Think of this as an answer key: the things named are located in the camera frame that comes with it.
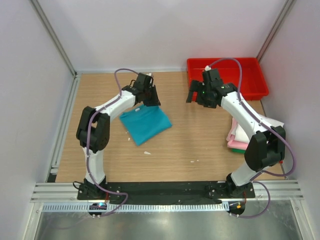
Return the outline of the teal t shirt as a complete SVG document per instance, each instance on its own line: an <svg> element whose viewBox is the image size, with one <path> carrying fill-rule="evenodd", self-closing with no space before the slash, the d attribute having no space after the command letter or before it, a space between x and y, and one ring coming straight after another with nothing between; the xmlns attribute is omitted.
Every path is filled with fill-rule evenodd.
<svg viewBox="0 0 320 240"><path fill-rule="evenodd" d="M140 105L123 112L119 119L137 146L172 127L170 119L159 106Z"/></svg>

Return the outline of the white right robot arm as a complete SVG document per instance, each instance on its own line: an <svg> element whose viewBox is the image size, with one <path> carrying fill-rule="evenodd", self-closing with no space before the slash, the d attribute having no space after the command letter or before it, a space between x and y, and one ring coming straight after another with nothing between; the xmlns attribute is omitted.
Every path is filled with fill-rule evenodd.
<svg viewBox="0 0 320 240"><path fill-rule="evenodd" d="M249 187L249 183L261 171L282 161L285 144L282 139L286 132L282 126L272 126L247 103L233 83L224 83L218 69L207 67L202 72L202 81L192 80L186 98L191 103L196 95L196 103L205 107L221 107L242 127L249 138L244 153L244 163L227 175L225 192L237 198Z"/></svg>

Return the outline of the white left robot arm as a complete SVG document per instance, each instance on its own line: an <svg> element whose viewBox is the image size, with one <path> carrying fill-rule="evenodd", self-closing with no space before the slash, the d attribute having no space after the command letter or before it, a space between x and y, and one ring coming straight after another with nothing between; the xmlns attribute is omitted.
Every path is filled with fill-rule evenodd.
<svg viewBox="0 0 320 240"><path fill-rule="evenodd" d="M130 84L107 102L83 109L76 138L85 155L86 174L78 187L78 200L101 200L107 195L107 177L104 171L104 149L110 140L111 122L125 110L143 103L146 107L160 106L152 73L138 73Z"/></svg>

